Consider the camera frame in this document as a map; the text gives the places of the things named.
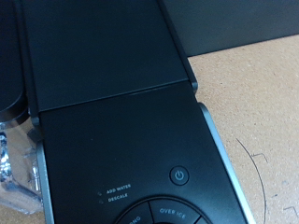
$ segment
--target silver trim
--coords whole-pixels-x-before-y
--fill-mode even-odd
[[[213,136],[213,139],[216,143],[216,146],[218,148],[218,151],[219,153],[221,154],[221,158],[222,158],[222,161],[224,163],[224,166],[226,168],[226,171],[228,173],[228,176],[230,177],[231,179],[231,182],[233,184],[233,187],[235,189],[235,193],[236,193],[236,197],[238,198],[240,204],[241,204],[241,207],[242,207],[242,210],[243,210],[243,213],[245,215],[245,218],[247,220],[247,222],[249,224],[256,224],[255,220],[254,220],[254,217],[250,211],[250,208],[249,208],[249,204],[246,200],[246,197],[244,195],[244,192],[240,186],[240,183],[238,182],[237,180],[237,177],[236,177],[236,174],[235,174],[235,170],[230,162],[230,159],[228,158],[228,155],[225,151],[225,148],[224,148],[224,145],[221,141],[221,138],[216,130],[216,127],[215,127],[215,124],[213,122],[213,119],[212,117],[210,116],[207,108],[205,105],[203,105],[202,103],[199,103],[200,105],[200,108],[202,109],[203,113],[204,113],[204,117],[206,119],[206,123],[207,123],[207,126],[209,128],[209,130],[211,131],[212,133],[212,136]]]
[[[43,196],[43,204],[45,211],[45,219],[47,224],[54,224],[54,216],[52,211],[52,203],[50,200],[50,188],[48,181],[48,172],[45,159],[44,148],[41,142],[36,146],[37,150],[37,165],[39,171],[40,187]]]

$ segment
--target power button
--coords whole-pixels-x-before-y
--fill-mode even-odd
[[[175,185],[185,185],[189,180],[188,171],[182,166],[176,166],[170,171],[170,179]]]

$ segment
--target coffee maker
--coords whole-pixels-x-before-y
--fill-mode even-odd
[[[5,2],[0,122],[28,122],[47,224],[255,223],[162,1]]]

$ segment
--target black lid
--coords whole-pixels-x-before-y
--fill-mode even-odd
[[[27,115],[18,31],[13,5],[0,0],[0,122]]]
[[[22,5],[39,112],[188,80],[155,0]]]

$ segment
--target beige countertop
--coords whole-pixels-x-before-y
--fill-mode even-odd
[[[190,63],[257,223],[299,223],[299,35]],[[0,206],[0,223],[45,221]]]

